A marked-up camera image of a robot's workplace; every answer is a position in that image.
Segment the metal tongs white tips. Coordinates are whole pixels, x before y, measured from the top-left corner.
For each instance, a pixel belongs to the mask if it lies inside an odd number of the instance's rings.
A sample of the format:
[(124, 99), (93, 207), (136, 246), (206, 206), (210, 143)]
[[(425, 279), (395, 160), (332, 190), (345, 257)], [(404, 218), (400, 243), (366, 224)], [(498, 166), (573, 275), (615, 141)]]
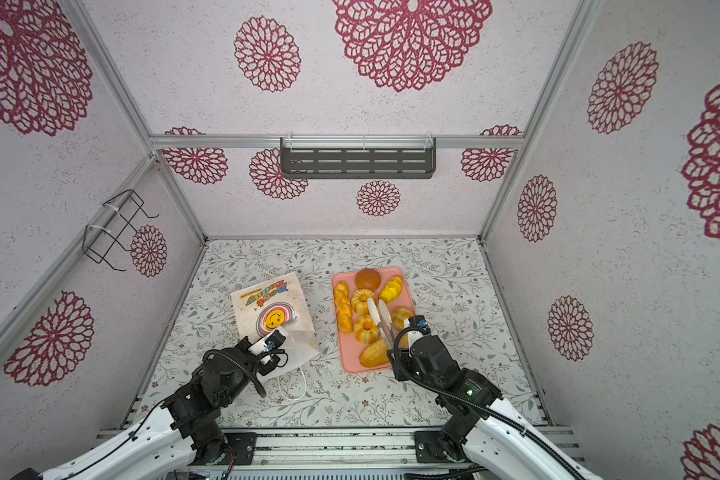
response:
[(395, 337), (392, 328), (391, 314), (386, 303), (381, 299), (368, 299), (366, 305), (369, 315), (379, 328), (381, 337), (387, 344), (387, 348), (392, 348)]

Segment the yellow croissant bread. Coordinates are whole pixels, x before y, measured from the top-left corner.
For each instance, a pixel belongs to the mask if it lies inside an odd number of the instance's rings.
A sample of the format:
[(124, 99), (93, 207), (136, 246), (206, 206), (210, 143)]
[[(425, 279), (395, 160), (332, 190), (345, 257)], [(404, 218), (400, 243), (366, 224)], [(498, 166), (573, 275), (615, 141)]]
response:
[(382, 289), (379, 299), (384, 301), (386, 304), (393, 302), (397, 299), (403, 290), (403, 280), (401, 276), (391, 277)]

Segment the white paper bag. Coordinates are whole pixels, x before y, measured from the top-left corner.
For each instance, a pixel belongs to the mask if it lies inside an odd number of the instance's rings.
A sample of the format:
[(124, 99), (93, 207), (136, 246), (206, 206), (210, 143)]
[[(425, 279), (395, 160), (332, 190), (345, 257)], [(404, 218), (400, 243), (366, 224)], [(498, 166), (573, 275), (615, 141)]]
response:
[(318, 339), (306, 297), (294, 272), (264, 280), (230, 294), (235, 324), (249, 348), (275, 329), (287, 335), (279, 361), (262, 365), (262, 383), (306, 366), (319, 354)]

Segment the ring shaped fake bread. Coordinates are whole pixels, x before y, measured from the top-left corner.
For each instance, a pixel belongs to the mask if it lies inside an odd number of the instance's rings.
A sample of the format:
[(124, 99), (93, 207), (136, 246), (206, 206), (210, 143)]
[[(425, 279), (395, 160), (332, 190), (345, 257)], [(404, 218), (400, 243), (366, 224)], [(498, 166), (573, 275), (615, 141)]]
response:
[(369, 302), (372, 305), (376, 302), (375, 292), (371, 289), (357, 289), (350, 298), (351, 308), (358, 315), (369, 314)]

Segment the orange fake bread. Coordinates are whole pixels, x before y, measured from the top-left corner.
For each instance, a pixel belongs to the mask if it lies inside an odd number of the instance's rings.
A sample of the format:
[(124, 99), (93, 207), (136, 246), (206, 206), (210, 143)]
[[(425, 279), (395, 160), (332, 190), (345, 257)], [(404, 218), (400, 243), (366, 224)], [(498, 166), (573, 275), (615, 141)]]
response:
[(337, 326), (341, 333), (353, 332), (353, 310), (349, 300), (349, 288), (344, 281), (334, 287), (334, 306), (336, 310)]

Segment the round brown bun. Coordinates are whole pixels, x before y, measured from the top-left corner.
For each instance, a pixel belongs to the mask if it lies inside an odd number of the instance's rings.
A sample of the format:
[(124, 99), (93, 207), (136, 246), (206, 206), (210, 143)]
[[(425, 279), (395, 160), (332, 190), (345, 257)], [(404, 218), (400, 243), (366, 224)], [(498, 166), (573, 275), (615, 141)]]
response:
[(376, 291), (382, 283), (382, 276), (375, 269), (363, 269), (358, 271), (354, 277), (354, 284), (357, 289), (368, 289)]

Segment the long orange fake baguette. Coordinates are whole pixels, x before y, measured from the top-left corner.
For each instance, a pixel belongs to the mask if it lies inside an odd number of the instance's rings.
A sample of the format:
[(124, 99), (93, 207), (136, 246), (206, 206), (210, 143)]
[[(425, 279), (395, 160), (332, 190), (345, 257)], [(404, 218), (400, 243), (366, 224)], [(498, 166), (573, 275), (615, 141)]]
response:
[(368, 345), (360, 354), (359, 362), (365, 368), (376, 368), (389, 362), (387, 357), (388, 345), (384, 339), (379, 339)]

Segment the yellow fake bread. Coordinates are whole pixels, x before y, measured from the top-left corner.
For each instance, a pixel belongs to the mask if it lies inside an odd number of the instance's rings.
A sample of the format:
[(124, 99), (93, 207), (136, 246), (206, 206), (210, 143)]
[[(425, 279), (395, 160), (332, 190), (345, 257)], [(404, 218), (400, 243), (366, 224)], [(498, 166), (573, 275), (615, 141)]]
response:
[(409, 326), (409, 318), (414, 316), (414, 312), (407, 307), (397, 307), (392, 313), (391, 313), (391, 322), (392, 327), (395, 331), (400, 332), (404, 328)]

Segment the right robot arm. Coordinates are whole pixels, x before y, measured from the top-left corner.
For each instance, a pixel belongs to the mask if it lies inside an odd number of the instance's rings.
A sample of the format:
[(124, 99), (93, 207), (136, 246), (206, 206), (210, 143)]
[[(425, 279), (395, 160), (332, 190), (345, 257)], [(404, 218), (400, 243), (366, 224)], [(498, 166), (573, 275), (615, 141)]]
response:
[(436, 395), (450, 413), (439, 430), (414, 433), (420, 463), (461, 464), (437, 479), (488, 472), (500, 479), (596, 479), (533, 426), (484, 375), (463, 368), (436, 335), (409, 327), (387, 342), (395, 378)]

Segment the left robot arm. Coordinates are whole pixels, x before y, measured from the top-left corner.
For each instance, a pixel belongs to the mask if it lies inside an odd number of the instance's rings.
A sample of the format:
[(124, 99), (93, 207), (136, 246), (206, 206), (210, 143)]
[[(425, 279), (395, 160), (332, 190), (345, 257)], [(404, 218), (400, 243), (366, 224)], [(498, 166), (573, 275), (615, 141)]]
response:
[(26, 468), (15, 479), (157, 479), (195, 461), (222, 458), (228, 442), (217, 424), (248, 385), (264, 397), (258, 378), (268, 352), (253, 353), (246, 340), (211, 349), (191, 379), (155, 405), (129, 429), (57, 467)]

